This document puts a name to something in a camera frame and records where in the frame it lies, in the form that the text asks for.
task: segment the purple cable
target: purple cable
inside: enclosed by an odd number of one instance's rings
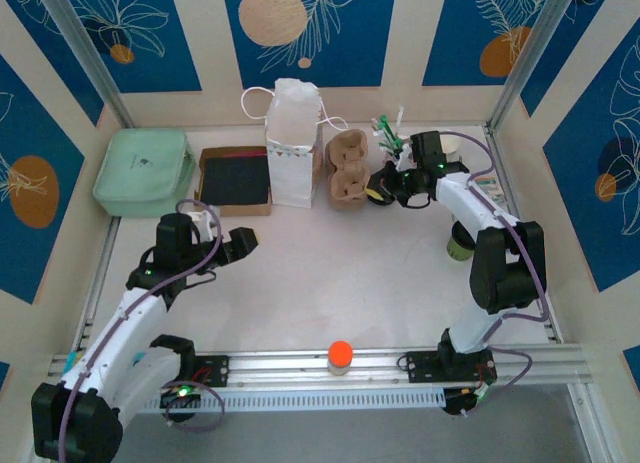
[[[484,193],[482,193],[480,190],[476,189],[476,187],[469,185],[470,182],[473,182],[479,176],[486,175],[488,173],[491,173],[493,170],[495,170],[496,162],[495,162],[495,158],[491,154],[491,150],[487,146],[482,144],[482,142],[480,142],[478,139],[476,139],[476,138],[474,138],[472,136],[469,136],[469,135],[465,135],[464,133],[459,133],[457,131],[441,131],[440,134],[441,135],[454,135],[454,136],[458,136],[460,138],[464,138],[466,140],[469,140],[472,143],[475,143],[476,145],[478,145],[487,154],[487,156],[489,157],[489,160],[491,160],[491,166],[489,168],[487,168],[486,170],[478,171],[476,173],[472,173],[471,175],[469,175],[469,178],[467,179],[467,185],[468,185],[469,191],[473,194],[473,196],[475,196],[489,211],[491,211],[491,213],[494,213],[495,212],[495,208],[489,202],[489,200],[487,200],[487,198],[484,195]],[[533,265],[533,261],[531,261],[531,257],[529,256],[529,252],[527,251],[526,247],[524,246],[524,243],[522,242],[522,239],[520,238],[518,233],[516,233],[516,230],[509,224],[509,222],[502,215],[497,215],[496,217],[497,217],[498,221],[502,224],[502,226],[504,226],[507,229],[507,231],[509,232],[511,237],[516,242],[516,245],[518,246],[518,250],[520,250],[520,254],[522,255],[522,258],[524,259],[524,262],[527,265],[527,269],[529,270],[529,273],[531,274],[531,278],[533,278],[533,284],[535,285],[536,291],[538,292],[538,298],[540,299],[540,304],[542,305],[542,313],[541,313],[540,316],[523,315],[521,313],[507,313],[506,315],[503,315],[500,320],[497,320],[493,325],[491,325],[489,327],[487,332],[482,337],[482,342],[483,343],[487,343],[489,341],[489,338],[491,338],[493,336],[493,334],[498,330],[498,328],[500,328],[500,326],[502,325],[502,321],[503,320],[507,320],[507,319],[510,319],[510,318],[516,318],[516,319],[521,319],[521,320],[529,320],[529,321],[535,321],[535,322],[538,322],[538,323],[542,323],[542,322],[547,321],[549,319],[549,315],[550,315],[549,302],[547,301],[547,297],[546,297],[544,288],[542,287],[542,281],[540,281],[540,276],[538,275],[538,272],[536,271],[536,268]],[[530,355],[528,355],[527,353],[525,353],[523,351],[501,349],[501,348],[496,348],[494,346],[487,346],[487,348],[489,350],[491,350],[491,351],[496,352],[496,353],[506,353],[506,354],[510,354],[510,355],[522,356],[523,358],[527,359],[527,365],[524,367],[524,369],[520,373],[518,373],[514,378],[512,378],[506,385],[504,385],[502,387],[502,390],[504,390],[504,389],[514,385],[518,381],[520,381],[524,377],[524,375],[526,375],[527,372],[533,366],[533,359],[531,358]]]
[[[220,426],[220,423],[222,423],[222,419],[224,418],[224,400],[213,388],[209,388],[207,385],[203,385],[202,383],[199,383],[197,381],[188,381],[188,380],[170,381],[169,383],[165,383],[163,388],[172,388],[174,386],[195,386],[196,388],[200,388],[201,390],[208,391],[211,395],[214,396],[216,400],[218,400],[218,403],[220,403],[220,410],[221,410],[221,413],[218,419],[209,425],[203,425],[203,426],[176,425],[176,428],[189,433],[207,433],[209,431],[213,431],[217,429]],[[171,405],[176,401],[178,400],[177,399],[173,400],[171,403],[167,405],[167,408],[164,412],[164,417],[167,421],[171,421],[169,420],[169,408],[171,408]]]
[[[218,230],[216,242],[213,244],[213,248],[211,248],[211,251],[207,254],[207,256],[205,256],[205,258],[200,263],[198,263],[197,265],[194,265],[192,268],[189,268],[188,270],[183,271],[182,273],[179,273],[175,276],[172,276],[171,278],[167,278],[166,280],[161,281],[156,286],[151,288],[149,291],[145,292],[136,301],[134,301],[125,310],[124,312],[125,317],[124,318],[121,317],[117,319],[115,323],[111,326],[111,328],[109,328],[109,331],[104,336],[104,338],[100,340],[100,343],[98,343],[98,346],[96,347],[96,350],[94,351],[93,355],[91,355],[91,357],[87,361],[87,367],[86,367],[87,371],[85,373],[80,373],[80,375],[78,376],[78,381],[76,381],[76,384],[73,385],[73,389],[71,390],[71,393],[69,394],[69,398],[67,399],[67,404],[64,407],[64,412],[62,413],[62,421],[60,422],[60,433],[58,435],[58,461],[60,463],[67,462],[67,457],[65,454],[65,449],[67,444],[67,429],[69,427],[69,420],[71,419],[71,410],[73,409],[73,404],[78,396],[80,387],[82,386],[84,381],[89,377],[89,375],[91,375],[91,368],[93,368],[93,365],[95,364],[96,360],[102,353],[102,350],[104,350],[105,346],[107,346],[107,344],[109,343],[109,341],[111,340],[115,332],[118,330],[120,325],[122,325],[122,323],[129,318],[129,315],[131,315],[131,313],[133,313],[135,309],[138,306],[140,306],[140,304],[145,299],[147,299],[147,297],[153,295],[156,291],[164,288],[167,285],[170,285],[171,283],[179,280],[180,278],[184,278],[185,276],[192,275],[193,273],[198,271],[200,268],[202,268],[204,265],[206,265],[209,262],[209,260],[213,258],[213,256],[216,254],[216,251],[218,251],[218,248],[220,247],[220,244],[222,242],[222,228],[220,226],[220,219],[215,214],[215,212],[209,206],[205,205],[201,201],[193,200],[191,198],[186,198],[184,200],[180,200],[176,204],[177,213],[180,213],[180,207],[184,203],[192,203],[196,206],[203,208],[205,211],[209,212]]]

